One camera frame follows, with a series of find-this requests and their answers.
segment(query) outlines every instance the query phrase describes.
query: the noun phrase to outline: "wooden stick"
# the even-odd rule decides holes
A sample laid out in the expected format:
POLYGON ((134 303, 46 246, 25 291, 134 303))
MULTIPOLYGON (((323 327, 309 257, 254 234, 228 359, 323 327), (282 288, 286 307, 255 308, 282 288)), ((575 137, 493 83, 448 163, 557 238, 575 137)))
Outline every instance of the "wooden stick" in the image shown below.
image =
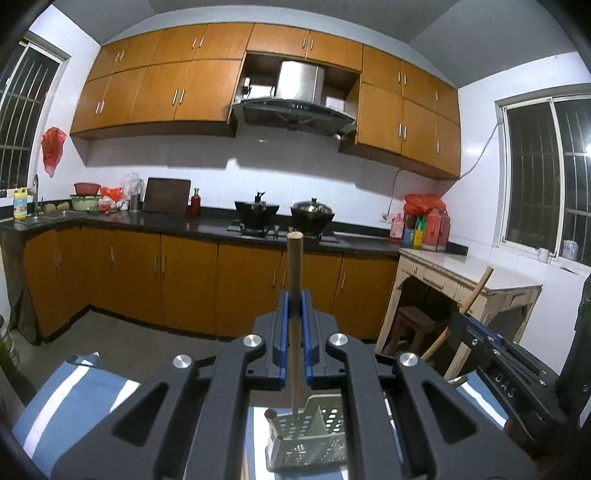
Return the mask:
POLYGON ((301 344, 301 264, 304 257, 304 235, 287 234, 287 270, 290 278, 289 367, 291 383, 291 414, 296 424, 300 412, 300 344, 301 344))
MULTIPOLYGON (((484 288, 484 285, 486 285, 486 282, 488 282, 488 279, 491 277, 493 270, 494 269, 490 266, 488 266, 486 268, 486 270, 482 274, 482 277, 480 278, 480 281, 476 284, 476 287, 474 287, 474 290, 472 290, 472 293, 470 293, 470 296, 466 299, 466 301, 461 306, 460 313, 464 314, 468 310, 470 310, 470 307, 472 306, 474 301, 478 298, 478 295, 480 295, 480 291, 484 288)), ((421 355, 421 358, 425 361, 429 360, 431 358, 431 356, 435 352, 437 352, 438 348, 441 347, 445 343, 445 341, 449 337, 449 333, 450 333, 449 327, 446 327, 446 329, 439 336, 439 338, 433 342, 433 344, 428 348, 428 350, 424 354, 421 355)))

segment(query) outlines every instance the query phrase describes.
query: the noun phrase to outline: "cooking pot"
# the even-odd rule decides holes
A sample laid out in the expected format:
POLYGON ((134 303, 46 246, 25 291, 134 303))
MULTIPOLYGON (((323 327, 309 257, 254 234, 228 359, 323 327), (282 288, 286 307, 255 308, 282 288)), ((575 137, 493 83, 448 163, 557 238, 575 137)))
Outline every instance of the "cooking pot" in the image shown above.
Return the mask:
POLYGON ((279 210, 279 205, 271 205, 261 201, 265 192, 257 192, 254 202, 234 202, 236 211, 240 216, 240 222, 246 228, 263 230, 273 223, 273 218, 279 210))
POLYGON ((294 203, 291 207, 291 216, 296 230, 308 235, 319 235, 334 218, 335 213, 328 205, 312 198, 294 203))

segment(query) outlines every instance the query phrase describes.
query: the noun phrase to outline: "gray floor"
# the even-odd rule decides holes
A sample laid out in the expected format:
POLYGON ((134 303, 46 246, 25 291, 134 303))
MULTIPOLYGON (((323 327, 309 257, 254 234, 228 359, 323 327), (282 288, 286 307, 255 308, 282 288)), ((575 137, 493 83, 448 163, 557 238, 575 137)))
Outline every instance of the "gray floor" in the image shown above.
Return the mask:
MULTIPOLYGON (((27 403, 49 376, 71 354, 99 352, 105 369, 138 382, 148 379, 165 362, 179 353, 194 358, 218 354, 226 342, 176 335, 135 325, 90 311, 50 343, 34 346, 16 330, 12 335, 20 355, 20 378, 12 382, 27 403)), ((301 388, 301 405, 311 391, 301 388)), ((290 392, 252 392, 251 405, 289 407, 290 392)))

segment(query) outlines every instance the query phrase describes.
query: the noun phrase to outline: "red plastic bag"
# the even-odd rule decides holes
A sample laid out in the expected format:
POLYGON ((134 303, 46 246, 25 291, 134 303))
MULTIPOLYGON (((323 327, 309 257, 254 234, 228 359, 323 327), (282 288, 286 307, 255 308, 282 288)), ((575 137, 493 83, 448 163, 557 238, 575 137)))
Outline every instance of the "red plastic bag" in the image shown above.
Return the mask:
POLYGON ((429 210, 437 209, 443 212, 446 207, 443 200, 434 193, 411 193, 404 196, 404 211, 411 215, 425 215, 429 210))
POLYGON ((47 174, 53 178, 57 165, 64 153, 64 142, 67 135, 57 127, 51 127, 43 134, 41 148, 43 149, 43 166, 47 174))

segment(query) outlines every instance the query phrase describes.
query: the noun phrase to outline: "ceiling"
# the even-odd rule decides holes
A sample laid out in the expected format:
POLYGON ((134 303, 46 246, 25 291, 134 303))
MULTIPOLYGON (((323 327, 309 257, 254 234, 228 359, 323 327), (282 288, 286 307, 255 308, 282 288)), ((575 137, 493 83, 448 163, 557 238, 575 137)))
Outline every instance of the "ceiling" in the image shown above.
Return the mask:
POLYGON ((266 5, 363 25, 409 44, 456 87, 574 51, 536 0, 55 0, 98 43, 153 15, 184 8, 266 5))

